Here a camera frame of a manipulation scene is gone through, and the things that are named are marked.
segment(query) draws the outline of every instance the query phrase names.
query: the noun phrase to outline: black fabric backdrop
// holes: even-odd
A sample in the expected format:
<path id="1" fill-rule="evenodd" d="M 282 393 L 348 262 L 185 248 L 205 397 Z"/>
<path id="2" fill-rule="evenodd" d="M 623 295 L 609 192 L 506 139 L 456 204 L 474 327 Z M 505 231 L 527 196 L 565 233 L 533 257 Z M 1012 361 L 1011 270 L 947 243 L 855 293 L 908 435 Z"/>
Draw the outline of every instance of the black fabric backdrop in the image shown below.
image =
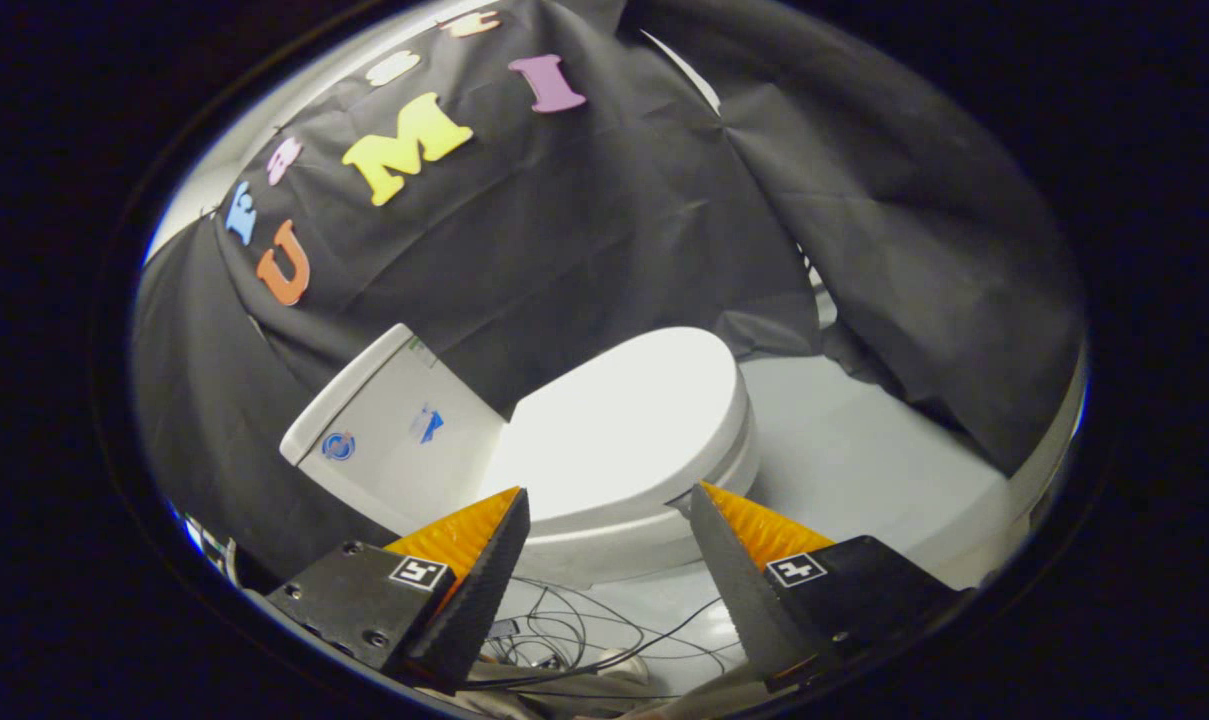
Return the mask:
<path id="1" fill-rule="evenodd" d="M 1065 243 L 1014 161 L 919 77 L 805 14 L 623 6 L 511 0 L 492 7 L 493 31 L 413 37 L 397 50 L 417 68 L 383 87 L 366 66 L 335 83 L 147 263 L 139 428 L 180 510 L 282 577 L 343 539 L 393 539 L 276 448 L 394 323 L 503 413 L 664 325 L 710 329 L 740 359 L 827 352 L 1016 470 L 1060 402 L 1084 319 Z M 719 114 L 641 28 L 708 80 Z M 532 114 L 507 64 L 548 53 L 585 106 Z M 376 208 L 342 155 L 397 135 L 424 92 L 475 137 Z M 271 187 L 288 137 L 303 151 Z M 239 181 L 258 210 L 248 246 L 225 228 Z M 295 306 L 256 278 L 288 219 L 311 265 Z M 825 333 L 797 246 L 840 310 Z"/>

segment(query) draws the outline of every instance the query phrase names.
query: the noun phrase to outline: orange pad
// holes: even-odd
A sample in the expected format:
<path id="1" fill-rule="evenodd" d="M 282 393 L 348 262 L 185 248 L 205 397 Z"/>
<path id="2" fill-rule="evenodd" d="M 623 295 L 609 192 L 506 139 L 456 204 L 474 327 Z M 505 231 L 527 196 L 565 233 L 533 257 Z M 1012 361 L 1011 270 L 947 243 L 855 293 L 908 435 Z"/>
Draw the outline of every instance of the orange pad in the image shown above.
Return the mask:
<path id="1" fill-rule="evenodd" d="M 701 483 L 701 487 L 706 490 L 706 495 L 710 495 L 710 501 L 715 503 L 715 509 L 728 521 L 728 527 L 736 534 L 742 547 L 750 552 L 760 573 L 769 562 L 781 561 L 782 557 L 800 552 L 822 550 L 834 544 L 831 539 L 796 523 L 794 519 L 746 500 L 745 497 L 733 495 L 727 489 L 710 483 Z"/>
<path id="2" fill-rule="evenodd" d="M 498 495 L 485 498 L 475 505 L 468 505 L 452 515 L 435 519 L 416 533 L 399 538 L 398 541 L 388 544 L 386 550 L 421 557 L 422 561 L 444 562 L 452 568 L 457 579 L 445 594 L 444 602 L 440 602 L 439 606 L 445 606 L 449 604 L 449 598 L 453 597 L 453 592 L 462 587 L 462 580 L 472 573 L 480 553 L 488 547 L 488 540 L 505 518 L 507 510 L 511 509 L 516 495 L 520 495 L 520 487 L 499 492 Z"/>

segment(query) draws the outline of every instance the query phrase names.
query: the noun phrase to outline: sticker on toilet tank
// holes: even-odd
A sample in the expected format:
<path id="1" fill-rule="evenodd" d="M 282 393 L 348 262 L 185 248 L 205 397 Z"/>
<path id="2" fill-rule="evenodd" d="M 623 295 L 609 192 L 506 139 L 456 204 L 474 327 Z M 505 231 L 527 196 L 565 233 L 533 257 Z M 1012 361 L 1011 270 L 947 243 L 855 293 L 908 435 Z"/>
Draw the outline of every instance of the sticker on toilet tank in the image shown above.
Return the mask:
<path id="1" fill-rule="evenodd" d="M 435 439 L 435 430 L 440 429 L 444 424 L 444 418 L 440 418 L 439 410 L 433 410 L 429 405 L 422 405 L 422 411 L 413 418 L 413 424 L 409 425 L 409 430 L 417 439 L 417 445 L 426 445 Z"/>
<path id="2" fill-rule="evenodd" d="M 416 355 L 427 368 L 434 368 L 438 359 L 434 352 L 430 352 L 430 348 L 426 347 L 426 342 L 422 342 L 421 337 L 413 336 L 413 339 L 407 342 L 407 350 Z"/>
<path id="3" fill-rule="evenodd" d="M 320 454 L 329 460 L 345 460 L 354 455 L 355 439 L 351 432 L 331 432 L 320 445 Z"/>

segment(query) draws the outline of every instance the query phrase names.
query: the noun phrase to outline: foam letter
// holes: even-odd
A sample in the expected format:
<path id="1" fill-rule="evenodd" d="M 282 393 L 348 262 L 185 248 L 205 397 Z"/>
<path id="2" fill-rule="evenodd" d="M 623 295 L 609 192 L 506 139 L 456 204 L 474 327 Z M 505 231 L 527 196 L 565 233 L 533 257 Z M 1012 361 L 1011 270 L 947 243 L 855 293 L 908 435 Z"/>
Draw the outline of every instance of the foam letter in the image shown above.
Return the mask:
<path id="1" fill-rule="evenodd" d="M 342 164 L 354 166 L 372 188 L 372 204 L 384 205 L 404 187 L 404 178 L 386 168 L 416 176 L 422 159 L 432 163 L 472 140 L 472 128 L 458 127 L 435 104 L 434 92 L 417 95 L 399 110 L 398 137 L 365 135 L 342 156 Z M 421 143 L 422 155 L 417 155 Z"/>
<path id="2" fill-rule="evenodd" d="M 258 221 L 258 210 L 253 210 L 253 196 L 248 194 L 248 181 L 239 182 L 226 210 L 226 228 L 239 233 L 239 240 L 248 245 L 253 238 L 253 223 Z"/>
<path id="3" fill-rule="evenodd" d="M 417 63 L 421 62 L 422 56 L 416 56 L 409 50 L 400 50 L 399 53 L 369 68 L 365 79 L 371 86 L 380 87 L 416 68 Z"/>
<path id="4" fill-rule="evenodd" d="M 294 159 L 297 159 L 297 155 L 301 152 L 302 144 L 295 137 L 280 143 L 280 146 L 276 147 L 274 153 L 271 155 L 270 162 L 266 163 L 266 181 L 279 182 L 280 178 L 284 178 L 284 170 L 293 164 Z"/>
<path id="5" fill-rule="evenodd" d="M 311 261 L 306 259 L 306 252 L 293 233 L 293 220 L 284 220 L 280 228 L 274 232 L 274 244 L 284 250 L 293 263 L 293 279 L 287 279 L 274 262 L 273 246 L 258 263 L 258 278 L 266 283 L 266 288 L 270 288 L 271 295 L 274 295 L 274 300 L 279 300 L 280 304 L 296 304 L 302 292 L 306 292 L 307 284 L 311 284 Z"/>
<path id="6" fill-rule="evenodd" d="M 498 14 L 498 13 L 491 12 L 491 13 L 462 14 L 461 18 L 458 18 L 458 19 L 456 19 L 453 22 L 442 24 L 442 28 L 447 29 L 449 33 L 452 33 L 453 37 L 465 37 L 468 35 L 479 35 L 479 33 L 481 33 L 481 31 L 490 31 L 490 29 L 493 29 L 493 28 L 498 27 L 499 24 L 502 24 L 502 21 L 493 21 L 491 23 L 485 22 L 488 18 L 493 17 L 493 14 Z"/>
<path id="7" fill-rule="evenodd" d="M 567 79 L 559 71 L 559 56 L 537 56 L 507 65 L 514 72 L 522 74 L 532 88 L 532 94 L 537 97 L 537 103 L 532 106 L 534 114 L 557 114 L 586 101 L 585 95 L 578 95 L 568 87 Z"/>

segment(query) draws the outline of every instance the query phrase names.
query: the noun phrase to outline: white toilet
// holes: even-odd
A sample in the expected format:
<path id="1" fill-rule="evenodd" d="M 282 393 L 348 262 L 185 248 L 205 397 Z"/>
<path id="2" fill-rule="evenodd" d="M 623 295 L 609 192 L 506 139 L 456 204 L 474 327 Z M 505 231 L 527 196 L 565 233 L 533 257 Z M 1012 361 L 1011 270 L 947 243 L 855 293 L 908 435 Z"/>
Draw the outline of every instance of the white toilet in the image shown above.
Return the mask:
<path id="1" fill-rule="evenodd" d="M 395 325 L 322 389 L 280 453 L 401 535 L 525 487 L 532 526 L 516 574 L 573 587 L 695 561 L 667 503 L 698 480 L 741 495 L 760 461 L 741 372 L 701 329 L 623 342 L 523 397 L 507 423 Z"/>

